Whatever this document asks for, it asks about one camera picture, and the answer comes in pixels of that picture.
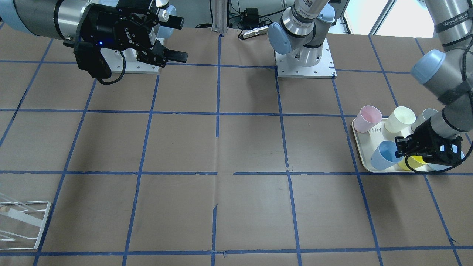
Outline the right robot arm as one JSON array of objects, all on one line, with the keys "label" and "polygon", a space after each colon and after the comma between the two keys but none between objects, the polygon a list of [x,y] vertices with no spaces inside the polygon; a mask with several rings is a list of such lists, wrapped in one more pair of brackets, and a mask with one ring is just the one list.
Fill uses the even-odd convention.
[{"label": "right robot arm", "polygon": [[19,31],[62,40],[93,77],[111,74],[102,49],[133,49],[139,62],[157,67],[188,58],[158,41],[160,28],[184,25],[167,0],[2,0],[1,18]]}]

